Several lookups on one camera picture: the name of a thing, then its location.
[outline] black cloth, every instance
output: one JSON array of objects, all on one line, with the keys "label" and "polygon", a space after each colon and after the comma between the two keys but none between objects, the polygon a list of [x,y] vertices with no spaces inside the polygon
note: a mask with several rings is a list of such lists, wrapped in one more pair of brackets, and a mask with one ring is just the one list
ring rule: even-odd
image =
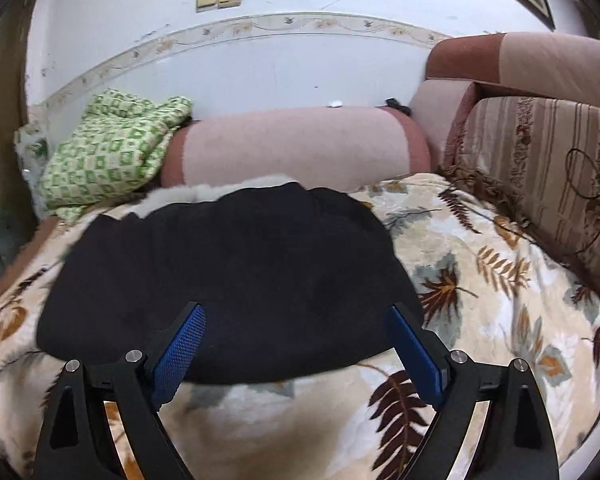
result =
[{"label": "black cloth", "polygon": [[383,316],[422,309],[368,208],[298,184],[99,216],[69,254],[38,325],[40,349],[104,364],[144,349],[188,301],[206,332],[187,372],[207,384],[286,380],[390,348]]}]

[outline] leaf-patterned blanket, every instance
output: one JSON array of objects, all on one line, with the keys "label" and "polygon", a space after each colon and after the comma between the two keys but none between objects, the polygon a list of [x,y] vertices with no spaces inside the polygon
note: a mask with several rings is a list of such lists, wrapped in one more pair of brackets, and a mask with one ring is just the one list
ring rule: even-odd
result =
[{"label": "leaf-patterned blanket", "polygon": [[[476,361],[529,362],[560,463],[600,420],[600,301],[522,230],[440,176],[418,174],[352,194],[394,237],[426,328]],[[59,226],[0,298],[0,455],[30,471],[46,392],[62,363],[35,347],[42,305],[63,255],[98,214]],[[116,405],[107,405],[130,479],[142,478]],[[486,407],[474,414],[452,478],[464,478]],[[176,448],[206,480],[394,480],[432,420],[397,355],[285,383],[181,385],[160,412]]]}]

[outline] silver screw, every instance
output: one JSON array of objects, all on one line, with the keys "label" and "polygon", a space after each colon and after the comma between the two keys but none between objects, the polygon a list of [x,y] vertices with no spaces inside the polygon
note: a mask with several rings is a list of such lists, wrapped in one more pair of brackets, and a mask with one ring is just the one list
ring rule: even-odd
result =
[{"label": "silver screw", "polygon": [[451,358],[459,365],[462,365],[465,362],[467,362],[469,356],[465,354],[462,350],[453,350],[451,352]]},{"label": "silver screw", "polygon": [[137,363],[140,359],[142,359],[142,352],[139,350],[130,350],[126,353],[125,359],[128,363]]},{"label": "silver screw", "polygon": [[78,359],[71,359],[64,365],[64,369],[67,372],[75,372],[78,368],[80,368],[80,361],[78,361]]},{"label": "silver screw", "polygon": [[524,359],[514,359],[513,367],[519,372],[526,372],[529,370],[529,363],[527,363]]}]

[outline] blue gripper pad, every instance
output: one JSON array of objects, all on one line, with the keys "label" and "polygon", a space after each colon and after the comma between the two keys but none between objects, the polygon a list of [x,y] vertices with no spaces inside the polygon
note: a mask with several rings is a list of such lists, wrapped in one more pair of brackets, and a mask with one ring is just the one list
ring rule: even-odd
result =
[{"label": "blue gripper pad", "polygon": [[163,404],[171,402],[176,394],[198,350],[205,328],[205,309],[199,305],[187,317],[178,335],[155,366],[154,394],[151,400],[156,411],[160,410]]},{"label": "blue gripper pad", "polygon": [[437,410],[445,400],[442,370],[436,366],[414,329],[395,306],[389,309],[386,328],[420,400]]}]

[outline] striped fabric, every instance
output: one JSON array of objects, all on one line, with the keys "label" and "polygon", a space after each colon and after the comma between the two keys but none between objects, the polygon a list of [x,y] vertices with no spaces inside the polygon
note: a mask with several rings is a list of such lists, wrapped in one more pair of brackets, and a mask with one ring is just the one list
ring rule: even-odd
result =
[{"label": "striped fabric", "polygon": [[600,279],[600,198],[592,199],[600,195],[600,108],[530,97],[481,100],[456,161],[502,183],[529,220],[568,251],[590,246],[578,257]]}]

